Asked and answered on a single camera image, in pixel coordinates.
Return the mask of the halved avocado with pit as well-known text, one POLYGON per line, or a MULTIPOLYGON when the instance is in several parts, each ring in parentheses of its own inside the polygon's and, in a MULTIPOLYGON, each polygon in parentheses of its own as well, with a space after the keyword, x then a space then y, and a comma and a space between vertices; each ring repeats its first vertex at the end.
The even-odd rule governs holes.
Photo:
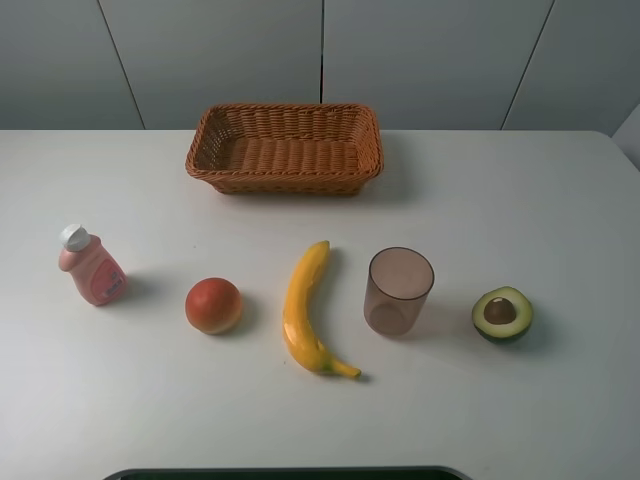
POLYGON ((534 309, 529 299, 511 286, 484 294, 473 306, 474 328, 486 339, 506 343, 524 336, 532 325, 534 309))

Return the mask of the brown wicker basket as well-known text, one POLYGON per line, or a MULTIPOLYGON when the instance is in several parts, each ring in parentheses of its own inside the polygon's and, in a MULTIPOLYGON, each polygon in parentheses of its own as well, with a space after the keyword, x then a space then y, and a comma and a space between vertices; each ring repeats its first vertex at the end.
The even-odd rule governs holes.
POLYGON ((185 168, 222 194, 356 195, 384 154, 364 105, 220 104, 202 116, 185 168))

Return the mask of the yellow banana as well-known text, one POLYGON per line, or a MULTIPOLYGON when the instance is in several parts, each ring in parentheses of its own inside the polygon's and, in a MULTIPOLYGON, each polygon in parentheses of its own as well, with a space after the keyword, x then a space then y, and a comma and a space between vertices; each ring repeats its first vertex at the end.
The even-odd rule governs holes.
POLYGON ((282 333, 291 357, 305 370, 321 375, 358 379, 361 370, 339 360, 317 337, 310 320, 310 303, 328 265, 330 243, 311 245, 297 262, 287 288, 282 333))

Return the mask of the translucent brown plastic cup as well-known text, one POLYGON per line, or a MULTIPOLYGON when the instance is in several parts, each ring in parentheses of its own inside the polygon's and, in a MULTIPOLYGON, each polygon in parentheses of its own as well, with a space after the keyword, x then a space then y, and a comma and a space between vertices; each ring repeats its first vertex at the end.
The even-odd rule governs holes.
POLYGON ((385 248, 368 267, 364 317, 378 334, 401 336, 415 325, 435 282, 431 263, 406 247, 385 248))

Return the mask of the red orange peach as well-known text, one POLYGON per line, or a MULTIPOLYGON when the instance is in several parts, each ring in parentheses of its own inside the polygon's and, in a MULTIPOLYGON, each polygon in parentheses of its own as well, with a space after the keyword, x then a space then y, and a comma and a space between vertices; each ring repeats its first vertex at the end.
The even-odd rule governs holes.
POLYGON ((242 297, 238 288, 223 278, 207 278, 196 283, 185 300, 188 322, 208 335, 233 329, 242 318, 242 297))

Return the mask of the pink bottle white cap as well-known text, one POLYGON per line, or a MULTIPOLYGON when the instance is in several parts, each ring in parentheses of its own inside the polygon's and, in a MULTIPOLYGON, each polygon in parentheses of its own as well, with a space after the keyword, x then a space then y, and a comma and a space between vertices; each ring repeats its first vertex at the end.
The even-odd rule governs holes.
POLYGON ((88 303, 105 305, 125 292, 127 277, 97 235, 80 224, 71 224, 61 232, 60 241, 58 267, 71 275, 88 303))

